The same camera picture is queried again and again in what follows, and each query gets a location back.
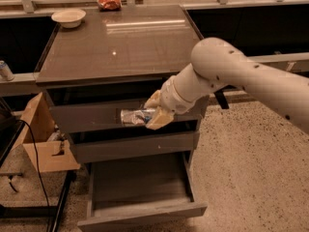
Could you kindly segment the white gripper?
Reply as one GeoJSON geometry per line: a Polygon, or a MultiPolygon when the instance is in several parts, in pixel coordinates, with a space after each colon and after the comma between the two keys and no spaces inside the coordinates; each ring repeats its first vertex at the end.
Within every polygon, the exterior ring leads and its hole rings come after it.
{"type": "Polygon", "coordinates": [[[184,114],[195,105],[194,101],[186,101],[178,93],[174,85],[175,78],[172,75],[163,83],[160,91],[156,90],[145,102],[145,108],[156,108],[152,119],[146,124],[147,129],[155,131],[165,127],[174,120],[174,113],[184,114]]]}

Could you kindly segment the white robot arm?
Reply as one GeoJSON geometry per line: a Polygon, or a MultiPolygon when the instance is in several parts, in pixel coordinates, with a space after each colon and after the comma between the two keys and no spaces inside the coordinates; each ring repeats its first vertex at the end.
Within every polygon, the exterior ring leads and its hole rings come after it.
{"type": "Polygon", "coordinates": [[[204,96],[232,85],[309,133],[309,78],[256,63],[231,44],[206,38],[192,49],[190,63],[146,101],[155,113],[146,124],[160,129],[204,96]]]}

